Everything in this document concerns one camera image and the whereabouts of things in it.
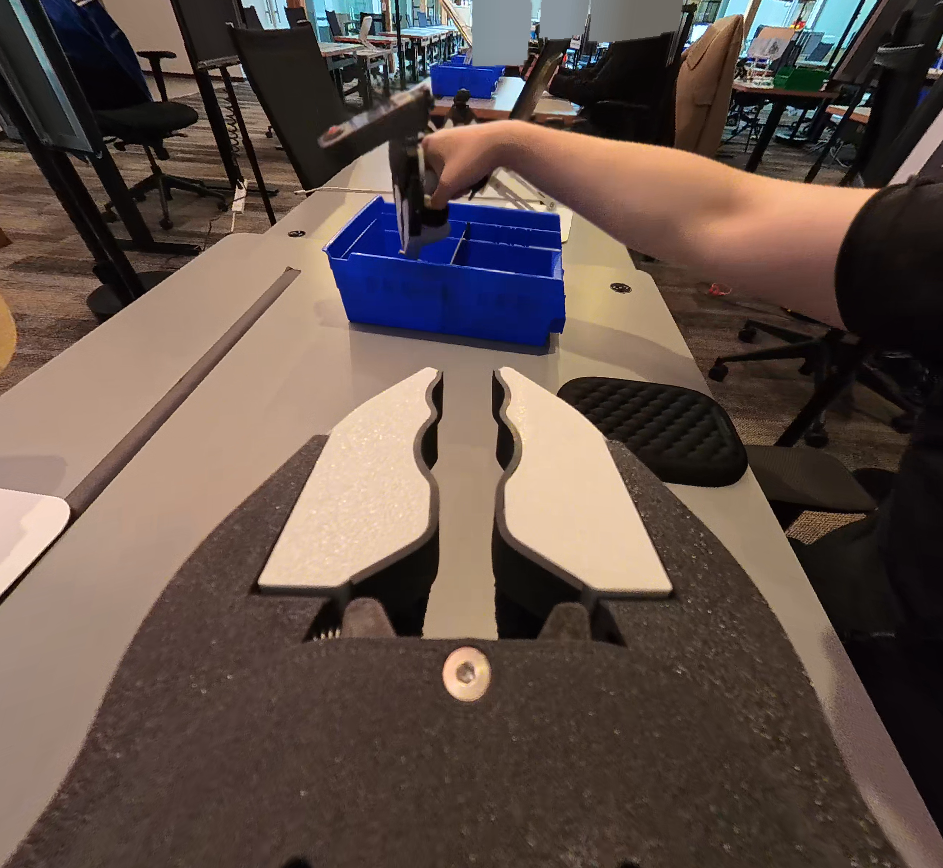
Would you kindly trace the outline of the person's right hand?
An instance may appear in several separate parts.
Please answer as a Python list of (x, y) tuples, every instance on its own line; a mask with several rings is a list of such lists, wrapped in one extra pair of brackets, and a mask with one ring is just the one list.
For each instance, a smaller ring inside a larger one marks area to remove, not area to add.
[(445, 209), (451, 200), (469, 194), (503, 167), (515, 133), (515, 123), (501, 121), (442, 129), (424, 137), (423, 160), (436, 179), (431, 208)]

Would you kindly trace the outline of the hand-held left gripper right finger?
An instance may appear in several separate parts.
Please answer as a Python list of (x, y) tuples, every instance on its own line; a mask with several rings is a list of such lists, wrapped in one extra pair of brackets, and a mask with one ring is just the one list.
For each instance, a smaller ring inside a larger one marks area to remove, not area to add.
[(603, 435), (512, 367), (493, 373), (501, 457), (501, 540), (582, 602), (663, 599), (672, 584)]

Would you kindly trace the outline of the white tray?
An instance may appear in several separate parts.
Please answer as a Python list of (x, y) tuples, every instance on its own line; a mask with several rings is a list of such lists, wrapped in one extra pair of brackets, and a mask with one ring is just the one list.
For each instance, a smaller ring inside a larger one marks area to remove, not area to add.
[(65, 531), (71, 515), (63, 498), (1, 490), (2, 595)]

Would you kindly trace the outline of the small blue bin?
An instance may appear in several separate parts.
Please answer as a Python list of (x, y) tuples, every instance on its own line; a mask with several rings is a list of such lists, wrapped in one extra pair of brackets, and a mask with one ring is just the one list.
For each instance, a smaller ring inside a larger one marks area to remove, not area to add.
[(503, 65), (475, 65), (458, 56), (431, 66), (432, 92), (436, 98), (453, 98), (465, 90), (470, 98), (489, 99), (503, 72)]

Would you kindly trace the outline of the person's black shirt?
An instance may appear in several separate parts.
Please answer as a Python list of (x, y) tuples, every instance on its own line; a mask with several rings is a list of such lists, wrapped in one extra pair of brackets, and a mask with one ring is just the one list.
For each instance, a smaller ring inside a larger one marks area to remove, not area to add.
[(879, 191), (840, 253), (846, 327), (931, 371), (900, 468), (878, 511), (853, 525), (854, 565), (870, 602), (842, 622), (858, 671), (904, 764), (941, 827), (942, 248), (941, 184)]

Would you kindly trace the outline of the black office chair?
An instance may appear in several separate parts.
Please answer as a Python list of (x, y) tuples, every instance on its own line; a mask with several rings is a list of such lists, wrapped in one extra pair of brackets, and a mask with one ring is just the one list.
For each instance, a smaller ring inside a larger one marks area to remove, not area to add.
[(140, 203), (147, 199), (148, 194), (156, 193), (161, 209), (159, 225), (162, 229), (173, 227), (169, 211), (173, 188), (195, 196), (211, 198), (217, 203), (219, 211), (225, 213), (229, 209), (229, 203), (224, 193), (209, 187), (200, 179), (166, 174), (159, 166), (159, 160), (168, 160), (170, 157), (165, 141), (173, 137), (185, 138), (185, 130), (198, 122), (198, 114), (194, 108), (171, 101), (168, 97), (162, 61), (176, 58), (176, 53), (170, 50), (139, 50), (136, 54), (148, 61), (160, 100), (114, 110), (92, 110), (106, 141), (119, 151), (124, 151), (129, 144), (140, 146), (148, 158), (151, 173), (127, 188), (129, 196), (135, 203)]

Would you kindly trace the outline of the beige coat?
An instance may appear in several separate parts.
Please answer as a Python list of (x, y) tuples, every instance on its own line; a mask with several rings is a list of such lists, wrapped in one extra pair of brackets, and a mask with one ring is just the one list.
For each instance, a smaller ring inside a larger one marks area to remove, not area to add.
[(744, 17), (726, 16), (689, 47), (679, 68), (674, 105), (676, 149), (713, 159), (726, 126)]

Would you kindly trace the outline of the blue divided parts bin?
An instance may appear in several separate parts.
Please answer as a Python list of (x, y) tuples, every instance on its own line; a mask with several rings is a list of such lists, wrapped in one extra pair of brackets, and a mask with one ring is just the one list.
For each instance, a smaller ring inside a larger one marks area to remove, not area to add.
[(566, 321), (556, 213), (452, 203), (449, 233), (408, 259), (374, 198), (324, 247), (349, 321), (541, 346)]

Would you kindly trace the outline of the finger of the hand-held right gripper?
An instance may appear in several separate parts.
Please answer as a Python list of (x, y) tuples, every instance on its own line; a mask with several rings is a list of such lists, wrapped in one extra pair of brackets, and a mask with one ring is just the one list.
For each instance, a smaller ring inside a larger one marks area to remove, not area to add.
[(426, 247), (446, 239), (451, 234), (451, 224), (446, 219), (442, 224), (419, 224), (418, 231), (410, 232), (410, 226), (404, 222), (399, 225), (401, 254), (407, 260), (418, 260)]

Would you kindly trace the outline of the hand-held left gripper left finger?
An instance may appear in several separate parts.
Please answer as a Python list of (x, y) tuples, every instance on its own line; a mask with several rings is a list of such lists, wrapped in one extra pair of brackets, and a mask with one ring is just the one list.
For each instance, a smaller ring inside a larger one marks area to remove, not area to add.
[(260, 591), (348, 599), (433, 540), (439, 489), (426, 436), (443, 373), (425, 367), (350, 411), (327, 436), (257, 579)]

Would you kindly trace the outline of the black swivel chair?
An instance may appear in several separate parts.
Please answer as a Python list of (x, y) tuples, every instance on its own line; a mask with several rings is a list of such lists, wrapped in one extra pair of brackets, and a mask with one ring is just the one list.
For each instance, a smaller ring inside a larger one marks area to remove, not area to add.
[(800, 374), (813, 379), (813, 392), (772, 447), (747, 449), (752, 473), (772, 507), (781, 528), (787, 531), (806, 512), (865, 515), (874, 512), (892, 488), (894, 474), (880, 469), (850, 471), (824, 449), (829, 436), (826, 412), (857, 383), (892, 403), (901, 415), (893, 421), (908, 433), (915, 421), (915, 405), (872, 365), (873, 351), (846, 332), (831, 329), (819, 337), (748, 319), (738, 332), (742, 343), (758, 333), (784, 345), (750, 353), (721, 356), (708, 371), (708, 379), (723, 382), (731, 364), (801, 360)]

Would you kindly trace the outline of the black high-back chair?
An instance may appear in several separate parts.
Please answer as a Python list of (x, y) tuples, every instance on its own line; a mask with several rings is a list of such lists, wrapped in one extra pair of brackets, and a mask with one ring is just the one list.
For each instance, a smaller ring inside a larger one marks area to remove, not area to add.
[(673, 43), (672, 31), (612, 43), (596, 64), (560, 68), (547, 91), (579, 107), (574, 133), (667, 146), (674, 135)]

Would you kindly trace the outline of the blue jacket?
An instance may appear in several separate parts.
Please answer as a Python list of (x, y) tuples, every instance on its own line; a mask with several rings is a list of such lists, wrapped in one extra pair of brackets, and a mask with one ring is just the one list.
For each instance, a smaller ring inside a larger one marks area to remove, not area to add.
[(152, 101), (138, 56), (100, 0), (40, 2), (92, 110)]

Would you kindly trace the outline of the person's right forearm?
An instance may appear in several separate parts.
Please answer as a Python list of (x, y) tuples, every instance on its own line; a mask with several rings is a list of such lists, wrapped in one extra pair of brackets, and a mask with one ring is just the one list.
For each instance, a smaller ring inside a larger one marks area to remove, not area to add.
[(638, 253), (834, 327), (834, 269), (873, 191), (767, 178), (673, 148), (523, 122), (498, 165)]

